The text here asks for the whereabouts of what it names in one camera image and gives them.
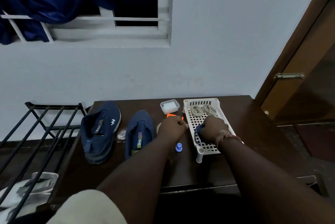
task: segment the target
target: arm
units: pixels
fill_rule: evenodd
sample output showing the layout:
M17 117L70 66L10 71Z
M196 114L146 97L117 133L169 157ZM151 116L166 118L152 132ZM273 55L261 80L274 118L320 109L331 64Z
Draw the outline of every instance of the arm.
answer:
M128 224L152 223L169 150L188 125L177 116L165 119L156 139L117 167L97 188L119 208Z
M201 135L213 143L225 129L223 120L207 117ZM218 149L242 196L265 223L335 223L335 209L324 198L240 140L222 139Z

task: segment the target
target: person's left hand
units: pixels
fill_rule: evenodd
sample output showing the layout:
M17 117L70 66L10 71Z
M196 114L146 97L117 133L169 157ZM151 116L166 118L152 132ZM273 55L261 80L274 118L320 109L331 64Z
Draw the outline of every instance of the person's left hand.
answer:
M189 125L179 116L169 116L164 119L159 127L157 137L163 137L175 144L182 137Z

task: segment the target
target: window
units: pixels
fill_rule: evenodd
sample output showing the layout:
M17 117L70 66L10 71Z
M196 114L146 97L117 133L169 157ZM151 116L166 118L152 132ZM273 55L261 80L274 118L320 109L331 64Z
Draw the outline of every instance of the window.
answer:
M117 0L114 10L85 4L79 16L65 24L45 24L42 27L50 42L108 40L169 40L171 33L172 0ZM31 19L24 15L9 15L9 19L22 42L26 42L14 19Z

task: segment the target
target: metal shoe rack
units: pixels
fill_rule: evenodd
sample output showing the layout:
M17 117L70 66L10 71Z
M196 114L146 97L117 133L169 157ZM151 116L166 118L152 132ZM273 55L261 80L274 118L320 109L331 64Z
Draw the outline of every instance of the metal shoe rack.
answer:
M41 164L41 166L38 170L38 173L37 173L36 177L32 181L32 183L29 186L27 192L24 194L22 200L20 201L20 203L16 207L15 211L11 215L11 217L8 221L9 223L12 220L14 220L16 218L16 216L18 215L18 213L20 212L21 208L23 207L24 202L27 200L27 198L28 198L29 194L31 193L32 189L34 188L36 182L40 178L40 175L44 171L45 167L48 165L48 163L49 163L51 157L53 156L57 146L59 146L61 144L64 144L63 149L61 150L62 152L61 152L61 155L59 157L58 163L57 163L56 168L53 172L57 173L59 171L59 168L61 167L61 163L62 163L63 158L65 156L66 148L69 144L69 140L72 137L73 131L75 129L80 128L80 125L70 125L70 124L71 124L71 122L72 122L72 120L73 120L73 118L76 115L78 110L80 110L84 116L86 115L86 113L84 111L84 108L83 108L81 103L79 103L78 105L36 105L36 104L32 104L31 102L26 102L25 105L28 107L28 112L21 118L21 120L17 123L17 125L15 125L15 127L10 131L10 133L8 133L8 135L4 138L4 140L0 142L0 149L8 141L8 139L13 135L13 133L17 130L17 128L22 124L22 122L27 118L27 116L30 113L32 113L36 117L36 122L29 129L29 131L24 136L24 138L14 148L11 155L5 160L4 163L0 164L0 175L5 170L5 168L8 166L8 164L11 162L11 160L14 158L14 156L18 153L18 151L22 147L23 143L27 140L27 138L30 136L30 134L33 132L33 130L36 128L36 126L38 124L40 124L44 128L45 133L44 133L43 137L39 140L38 144L33 149L33 152L31 153L30 157L28 158L28 160L26 161L26 163L24 164L22 169L19 171L19 174L11 181L11 183L8 186L8 188L6 189L5 193L0 197L0 205L2 204L4 199L6 198L6 196L10 192L10 190L13 188L14 184L19 182L23 178L25 172L27 171L28 167L30 166L30 164L31 164L32 160L34 159L35 155L40 150L40 147L43 144L44 140L46 139L47 135L50 135L52 137L52 143L49 146L47 154L46 154L44 160L42 161L42 164ZM35 110L43 110L43 112L39 116L35 112ZM59 110L59 112L56 115L56 117L54 118L54 120L52 121L52 123L50 124L50 126L45 126L45 124L42 122L42 119L49 110ZM60 117L60 115L62 114L62 112L64 110L73 110L73 113L72 113L69 121L64 126L54 126L56 121L58 120L58 118ZM67 138L63 139L64 134L65 134L66 130L68 130L68 129L70 130L70 134Z

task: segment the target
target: forearm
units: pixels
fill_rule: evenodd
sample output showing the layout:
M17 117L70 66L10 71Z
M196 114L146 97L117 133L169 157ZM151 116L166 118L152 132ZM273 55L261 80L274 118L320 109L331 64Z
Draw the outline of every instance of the forearm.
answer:
M118 206L128 224L152 222L170 148L168 140L156 138L98 186Z
M266 223L335 223L320 195L237 139L219 143L243 197Z

